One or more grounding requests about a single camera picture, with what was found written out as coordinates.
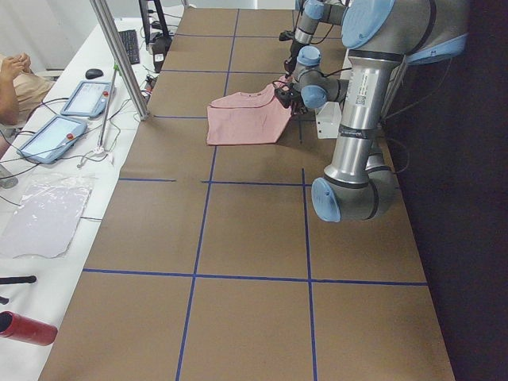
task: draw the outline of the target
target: person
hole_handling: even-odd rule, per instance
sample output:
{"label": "person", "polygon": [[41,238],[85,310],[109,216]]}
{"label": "person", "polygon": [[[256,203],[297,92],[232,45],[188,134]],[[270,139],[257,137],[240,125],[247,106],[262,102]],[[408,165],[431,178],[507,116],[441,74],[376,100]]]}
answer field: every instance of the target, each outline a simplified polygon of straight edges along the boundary
{"label": "person", "polygon": [[[18,125],[40,105],[54,82],[33,74],[26,53],[8,57],[0,54],[0,61],[0,123]],[[0,158],[8,147],[9,143],[0,136]]]}

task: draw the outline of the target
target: clear plastic sheet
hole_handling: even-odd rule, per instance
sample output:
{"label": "clear plastic sheet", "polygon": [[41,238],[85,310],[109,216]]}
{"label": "clear plastic sheet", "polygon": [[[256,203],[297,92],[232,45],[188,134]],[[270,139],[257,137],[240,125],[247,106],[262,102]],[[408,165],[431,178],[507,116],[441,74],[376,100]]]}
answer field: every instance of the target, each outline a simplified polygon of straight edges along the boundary
{"label": "clear plastic sheet", "polygon": [[0,256],[54,258],[67,251],[93,179],[60,174],[34,179],[0,237]]}

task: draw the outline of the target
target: dark backdrop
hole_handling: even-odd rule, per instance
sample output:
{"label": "dark backdrop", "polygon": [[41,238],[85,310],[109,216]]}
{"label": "dark backdrop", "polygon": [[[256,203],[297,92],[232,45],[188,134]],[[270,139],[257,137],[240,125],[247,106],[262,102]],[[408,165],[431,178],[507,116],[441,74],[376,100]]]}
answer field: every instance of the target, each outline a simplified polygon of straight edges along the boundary
{"label": "dark backdrop", "polygon": [[[507,24],[505,0],[473,1],[465,54],[386,126],[457,381],[508,381]],[[391,111],[447,66],[411,68]]]}

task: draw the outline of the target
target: black keyboard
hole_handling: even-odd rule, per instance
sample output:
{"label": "black keyboard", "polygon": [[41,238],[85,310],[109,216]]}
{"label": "black keyboard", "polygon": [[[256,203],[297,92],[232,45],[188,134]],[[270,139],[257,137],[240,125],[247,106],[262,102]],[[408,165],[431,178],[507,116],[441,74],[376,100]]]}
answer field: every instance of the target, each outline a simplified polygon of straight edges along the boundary
{"label": "black keyboard", "polygon": [[137,43],[137,32],[134,29],[122,30],[119,32],[131,65],[140,62],[140,46]]}

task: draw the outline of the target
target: tablet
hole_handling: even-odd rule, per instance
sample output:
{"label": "tablet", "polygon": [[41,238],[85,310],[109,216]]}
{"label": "tablet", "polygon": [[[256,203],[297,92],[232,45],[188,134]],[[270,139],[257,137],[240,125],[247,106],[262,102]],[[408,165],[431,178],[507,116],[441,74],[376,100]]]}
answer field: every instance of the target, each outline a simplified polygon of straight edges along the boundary
{"label": "tablet", "polygon": [[60,158],[86,129],[87,124],[84,121],[56,115],[31,136],[17,153],[39,163],[52,163]]}
{"label": "tablet", "polygon": [[60,111],[62,115],[97,117],[106,107],[111,82],[81,81]]}

